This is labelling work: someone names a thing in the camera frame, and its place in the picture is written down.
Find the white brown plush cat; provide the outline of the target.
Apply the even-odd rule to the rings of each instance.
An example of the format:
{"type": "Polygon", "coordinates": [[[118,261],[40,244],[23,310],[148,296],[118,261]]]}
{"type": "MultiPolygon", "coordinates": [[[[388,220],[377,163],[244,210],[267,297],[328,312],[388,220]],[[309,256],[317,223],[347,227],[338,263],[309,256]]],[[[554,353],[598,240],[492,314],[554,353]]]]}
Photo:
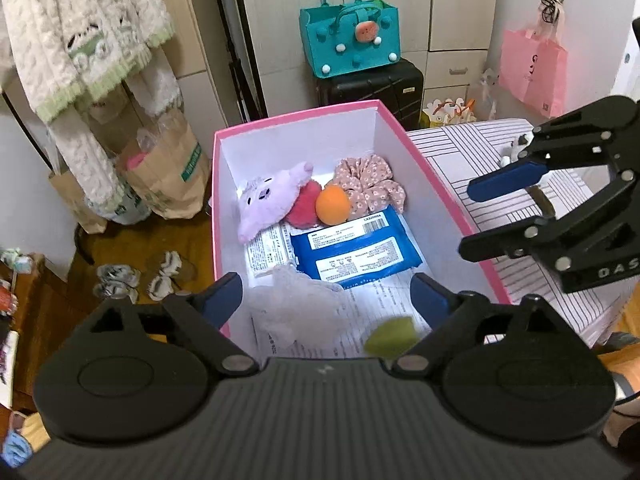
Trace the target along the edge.
{"type": "Polygon", "coordinates": [[[512,162],[517,162],[520,159],[520,153],[525,151],[533,140],[534,134],[532,132],[516,136],[509,146],[502,151],[499,159],[499,166],[505,167],[512,164],[512,162]]]}

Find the green soft ball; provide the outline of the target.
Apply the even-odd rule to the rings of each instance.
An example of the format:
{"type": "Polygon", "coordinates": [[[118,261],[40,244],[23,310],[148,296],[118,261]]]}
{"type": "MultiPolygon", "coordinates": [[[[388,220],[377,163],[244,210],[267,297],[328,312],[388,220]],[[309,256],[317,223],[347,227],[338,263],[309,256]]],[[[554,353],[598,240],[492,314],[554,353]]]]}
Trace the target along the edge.
{"type": "Polygon", "coordinates": [[[369,356],[383,360],[397,359],[420,341],[420,334],[408,316],[389,318],[380,324],[363,344],[369,356]]]}

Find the white tissue pack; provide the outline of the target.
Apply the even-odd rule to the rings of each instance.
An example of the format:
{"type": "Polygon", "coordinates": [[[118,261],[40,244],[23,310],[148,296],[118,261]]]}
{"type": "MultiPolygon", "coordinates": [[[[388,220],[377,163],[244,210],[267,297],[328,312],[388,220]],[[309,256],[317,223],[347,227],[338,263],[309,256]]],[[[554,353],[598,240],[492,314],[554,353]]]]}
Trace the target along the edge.
{"type": "Polygon", "coordinates": [[[245,246],[247,272],[252,278],[268,275],[276,266],[295,262],[291,233],[286,223],[260,232],[245,246]]]}

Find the white mesh bath puff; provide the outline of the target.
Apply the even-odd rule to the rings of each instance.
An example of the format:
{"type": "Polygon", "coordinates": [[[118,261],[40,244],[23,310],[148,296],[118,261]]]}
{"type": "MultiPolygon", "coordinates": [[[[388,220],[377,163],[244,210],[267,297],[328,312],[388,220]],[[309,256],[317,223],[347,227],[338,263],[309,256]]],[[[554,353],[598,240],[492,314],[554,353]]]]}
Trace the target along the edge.
{"type": "Polygon", "coordinates": [[[248,288],[243,304],[277,347],[326,347],[348,330],[341,315],[346,292],[339,284],[314,280],[292,266],[276,266],[271,284],[248,288]]]}

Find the blue wet wipes pack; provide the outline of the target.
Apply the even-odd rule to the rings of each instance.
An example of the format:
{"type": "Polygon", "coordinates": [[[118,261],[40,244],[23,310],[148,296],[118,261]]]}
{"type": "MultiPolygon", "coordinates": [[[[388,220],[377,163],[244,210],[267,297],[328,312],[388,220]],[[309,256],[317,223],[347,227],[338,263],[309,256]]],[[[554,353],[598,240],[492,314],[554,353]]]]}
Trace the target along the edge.
{"type": "Polygon", "coordinates": [[[339,226],[295,234],[291,246],[297,270],[344,289],[423,263],[404,219],[391,206],[339,226]]]}

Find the purple plush toy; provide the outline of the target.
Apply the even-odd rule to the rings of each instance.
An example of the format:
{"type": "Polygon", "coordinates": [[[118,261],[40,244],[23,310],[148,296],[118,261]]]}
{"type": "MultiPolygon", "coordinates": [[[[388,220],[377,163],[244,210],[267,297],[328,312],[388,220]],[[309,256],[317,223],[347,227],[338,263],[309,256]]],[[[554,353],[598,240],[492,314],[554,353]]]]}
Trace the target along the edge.
{"type": "Polygon", "coordinates": [[[250,182],[239,198],[239,242],[250,243],[260,232],[279,223],[291,211],[313,172],[311,162],[301,162],[250,182]]]}

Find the pink fluffy pompom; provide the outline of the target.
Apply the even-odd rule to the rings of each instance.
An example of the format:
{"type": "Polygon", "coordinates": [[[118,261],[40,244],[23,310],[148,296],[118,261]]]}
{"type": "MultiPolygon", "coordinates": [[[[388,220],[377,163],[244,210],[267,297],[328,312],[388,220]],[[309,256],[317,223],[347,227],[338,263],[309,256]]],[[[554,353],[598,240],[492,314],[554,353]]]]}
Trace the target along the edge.
{"type": "Polygon", "coordinates": [[[310,229],[318,224],[316,201],[322,191],[322,186],[315,180],[310,180],[299,191],[292,209],[285,217],[285,221],[296,229],[310,229]]]}

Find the pink floral scrunchie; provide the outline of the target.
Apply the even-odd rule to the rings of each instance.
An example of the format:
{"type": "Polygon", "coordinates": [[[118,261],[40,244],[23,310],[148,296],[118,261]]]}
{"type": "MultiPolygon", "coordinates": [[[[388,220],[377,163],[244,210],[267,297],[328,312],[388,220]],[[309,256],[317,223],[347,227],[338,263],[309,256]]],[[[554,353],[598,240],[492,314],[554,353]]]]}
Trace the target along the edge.
{"type": "Polygon", "coordinates": [[[377,154],[342,159],[329,185],[336,185],[346,193],[350,220],[376,214],[388,206],[398,214],[404,213],[406,191],[394,180],[388,162],[377,154]]]}

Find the orange soft ball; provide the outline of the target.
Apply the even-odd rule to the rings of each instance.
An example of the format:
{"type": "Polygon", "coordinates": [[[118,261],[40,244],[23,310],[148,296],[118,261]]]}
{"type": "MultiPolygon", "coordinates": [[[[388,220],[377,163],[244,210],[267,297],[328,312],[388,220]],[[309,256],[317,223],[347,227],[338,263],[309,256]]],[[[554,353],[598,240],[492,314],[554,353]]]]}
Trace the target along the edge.
{"type": "Polygon", "coordinates": [[[316,201],[317,217],[326,226],[337,226],[346,222],[351,209],[346,192],[337,185],[327,185],[316,201]]]}

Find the printed paper sheet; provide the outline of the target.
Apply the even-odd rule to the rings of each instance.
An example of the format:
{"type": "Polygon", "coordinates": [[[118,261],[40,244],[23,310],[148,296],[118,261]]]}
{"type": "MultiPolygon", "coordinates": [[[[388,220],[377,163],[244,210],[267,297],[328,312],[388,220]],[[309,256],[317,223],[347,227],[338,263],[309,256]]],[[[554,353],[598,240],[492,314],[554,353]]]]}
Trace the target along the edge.
{"type": "Polygon", "coordinates": [[[402,271],[358,287],[332,292],[337,310],[328,315],[318,307],[261,307],[258,293],[251,292],[250,309],[263,358],[284,356],[302,359],[349,359],[364,356],[364,344],[374,330],[396,318],[410,318],[420,337],[430,326],[413,307],[410,281],[413,272],[402,271]]]}

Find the grey sneakers pair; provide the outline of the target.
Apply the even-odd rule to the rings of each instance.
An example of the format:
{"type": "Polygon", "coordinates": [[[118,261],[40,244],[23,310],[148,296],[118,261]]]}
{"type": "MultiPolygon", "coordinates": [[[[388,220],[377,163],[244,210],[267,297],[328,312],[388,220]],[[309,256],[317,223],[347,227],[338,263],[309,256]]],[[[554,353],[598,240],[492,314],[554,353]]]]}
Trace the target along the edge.
{"type": "Polygon", "coordinates": [[[104,264],[96,269],[99,281],[93,287],[93,295],[101,299],[138,300],[137,287],[141,272],[128,264],[104,264]]]}

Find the brown paper bag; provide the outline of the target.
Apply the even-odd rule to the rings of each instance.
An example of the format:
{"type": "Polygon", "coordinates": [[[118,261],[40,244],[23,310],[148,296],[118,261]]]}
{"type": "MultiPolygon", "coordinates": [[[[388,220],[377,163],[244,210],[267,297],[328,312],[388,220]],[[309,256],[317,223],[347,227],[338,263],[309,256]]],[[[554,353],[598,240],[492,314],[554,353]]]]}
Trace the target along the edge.
{"type": "Polygon", "coordinates": [[[154,126],[140,128],[117,157],[116,167],[154,214],[191,219],[204,205],[210,161],[178,108],[154,126]]]}
{"type": "Polygon", "coordinates": [[[72,216],[86,233],[101,234],[105,232],[107,220],[95,214],[87,206],[84,191],[69,171],[62,174],[52,172],[49,176],[49,183],[58,192],[72,216]]]}

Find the teal felt tote bag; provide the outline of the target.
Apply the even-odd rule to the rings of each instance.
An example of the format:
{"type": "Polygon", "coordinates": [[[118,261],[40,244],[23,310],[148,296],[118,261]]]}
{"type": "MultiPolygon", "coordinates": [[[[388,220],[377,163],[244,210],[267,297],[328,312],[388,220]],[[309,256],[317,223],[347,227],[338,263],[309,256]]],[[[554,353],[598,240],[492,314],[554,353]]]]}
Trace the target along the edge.
{"type": "Polygon", "coordinates": [[[384,0],[335,6],[320,0],[299,11],[298,24],[307,63],[319,79],[400,61],[398,9],[384,0]]]}

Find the beige wardrobe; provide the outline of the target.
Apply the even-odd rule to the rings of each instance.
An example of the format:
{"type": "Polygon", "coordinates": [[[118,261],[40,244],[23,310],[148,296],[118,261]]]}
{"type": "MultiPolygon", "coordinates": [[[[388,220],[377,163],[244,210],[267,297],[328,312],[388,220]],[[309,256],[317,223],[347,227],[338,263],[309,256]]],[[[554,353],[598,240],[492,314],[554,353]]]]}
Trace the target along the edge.
{"type": "Polygon", "coordinates": [[[416,102],[464,96],[487,57],[497,0],[165,0],[176,36],[165,52],[205,151],[224,127],[317,105],[306,42],[329,44],[355,70],[367,53],[422,74],[416,102]]]}

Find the cream knit cardigan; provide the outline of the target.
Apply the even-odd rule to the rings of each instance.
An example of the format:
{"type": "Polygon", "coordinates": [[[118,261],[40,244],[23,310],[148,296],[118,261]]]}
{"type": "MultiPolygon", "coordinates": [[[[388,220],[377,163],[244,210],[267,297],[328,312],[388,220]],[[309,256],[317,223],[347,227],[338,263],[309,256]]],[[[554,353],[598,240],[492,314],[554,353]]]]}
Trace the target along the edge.
{"type": "Polygon", "coordinates": [[[163,45],[175,35],[164,0],[1,0],[9,52],[32,111],[88,206],[118,215],[130,189],[86,115],[128,89],[149,118],[181,106],[163,45]]]}

